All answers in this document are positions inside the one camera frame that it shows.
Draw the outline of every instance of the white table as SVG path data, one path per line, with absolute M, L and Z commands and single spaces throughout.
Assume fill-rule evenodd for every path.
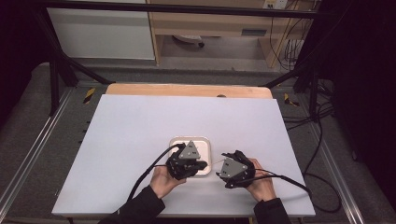
M 258 159 L 264 169 L 304 183 L 276 100 L 103 95 L 52 213 L 64 217 L 113 213 L 170 140 L 183 135 L 208 138 L 212 161 L 238 149 Z M 256 202 L 249 193 L 224 188 L 216 176 L 221 165 L 175 188 L 163 199 L 166 208 L 160 217 L 254 216 Z M 274 179 L 274 185 L 290 217 L 315 215 L 305 191 L 281 179 Z

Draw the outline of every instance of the black sleeve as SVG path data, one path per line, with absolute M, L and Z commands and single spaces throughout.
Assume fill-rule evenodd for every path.
M 102 219 L 99 224 L 150 223 L 164 208 L 165 204 L 163 200 L 157 198 L 151 186 L 147 186 L 115 213 Z
M 261 201 L 254 207 L 254 214 L 256 215 L 259 224 L 290 224 L 288 214 L 283 207 L 282 201 L 275 198 L 268 202 Z

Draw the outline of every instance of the human hand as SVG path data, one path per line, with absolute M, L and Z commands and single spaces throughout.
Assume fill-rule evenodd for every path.
M 159 199 L 165 197 L 174 187 L 186 183 L 186 179 L 176 180 L 168 172 L 166 166 L 157 166 L 154 169 L 149 185 Z
M 255 169 L 262 169 L 262 166 L 259 164 L 259 162 L 256 159 L 249 159 L 249 160 L 253 162 Z M 254 175 L 254 177 L 259 177 L 264 175 L 268 175 L 268 173 L 265 171 L 256 170 L 256 174 Z M 250 192 L 250 194 L 257 202 L 260 202 L 261 200 L 264 200 L 266 202 L 276 198 L 272 178 L 255 180 L 246 189 L 247 191 Z

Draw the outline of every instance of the black metal bar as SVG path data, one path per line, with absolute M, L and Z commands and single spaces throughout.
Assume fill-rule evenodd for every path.
M 71 59 L 70 57 L 68 57 L 64 53 L 63 53 L 63 57 L 64 57 L 64 60 L 67 61 L 70 65 L 72 65 L 73 67 L 77 68 L 79 71 L 81 71 L 85 75 L 95 79 L 96 81 L 98 81 L 98 82 L 100 82 L 102 84 L 115 83 L 115 81 L 110 81 L 110 80 L 105 79 L 104 77 L 101 77 L 101 76 L 97 75 L 96 73 L 94 73 L 90 69 L 86 68 L 84 65 L 74 61 L 73 59 Z
M 336 14 L 316 11 L 295 11 L 247 7 L 204 7 L 138 3 L 108 3 L 88 1 L 35 0 L 42 7 L 72 8 L 111 11 L 172 12 L 191 14 L 234 15 L 274 18 L 331 19 Z
M 56 62 L 57 71 L 64 80 L 64 83 L 66 84 L 66 86 L 76 86 L 78 83 L 78 79 L 76 78 L 76 75 L 74 74 L 70 66 L 62 61 L 62 47 L 57 41 L 54 33 L 49 28 L 49 25 L 44 20 L 42 12 L 36 8 L 36 10 L 32 9 L 30 13 L 32 13 L 33 18 L 35 18 L 35 21 L 37 22 L 37 25 L 41 28 L 41 31 L 47 38 L 47 42 L 49 43 L 49 47 L 51 49 L 50 53 L 52 60 Z
M 72 217 L 67 217 L 67 221 L 69 221 L 69 224 L 74 224 L 74 221 L 73 221 Z
M 306 63 L 301 64 L 300 66 L 296 67 L 294 70 L 289 71 L 287 74 L 285 74 L 277 79 L 274 79 L 274 80 L 268 82 L 267 84 L 260 85 L 259 87 L 266 87 L 268 89 L 271 89 L 271 88 L 275 87 L 276 85 L 278 85 L 279 83 L 282 83 L 291 77 L 299 76 L 301 74 L 301 72 L 305 70 L 305 68 L 306 68 Z

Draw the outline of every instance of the handheld controller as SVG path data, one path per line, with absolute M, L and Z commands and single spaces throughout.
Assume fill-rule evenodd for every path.
M 236 150 L 235 153 L 222 153 L 225 156 L 224 163 L 222 165 L 221 171 L 216 173 L 220 179 L 222 179 L 226 184 L 225 188 L 246 188 L 252 181 L 244 181 L 254 177 L 256 171 L 254 169 L 254 164 L 251 162 L 243 152 Z
M 194 176 L 207 166 L 206 161 L 198 161 L 201 156 L 192 141 L 183 145 L 184 147 L 180 147 L 178 151 L 172 153 L 166 162 L 169 174 L 177 180 Z

